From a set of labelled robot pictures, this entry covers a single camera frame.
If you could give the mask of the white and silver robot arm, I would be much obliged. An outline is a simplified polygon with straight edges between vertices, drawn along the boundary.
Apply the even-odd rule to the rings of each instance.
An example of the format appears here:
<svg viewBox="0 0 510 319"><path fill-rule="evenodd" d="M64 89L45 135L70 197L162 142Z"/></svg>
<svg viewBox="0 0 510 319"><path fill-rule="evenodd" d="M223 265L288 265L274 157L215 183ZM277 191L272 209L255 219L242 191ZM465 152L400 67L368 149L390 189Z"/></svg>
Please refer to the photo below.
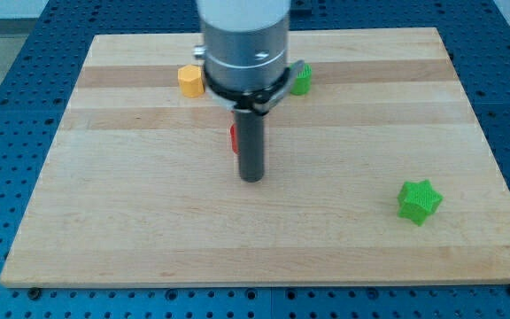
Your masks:
<svg viewBox="0 0 510 319"><path fill-rule="evenodd" d="M193 54L225 89L255 91L287 65L290 0L197 0L203 43Z"/></svg>

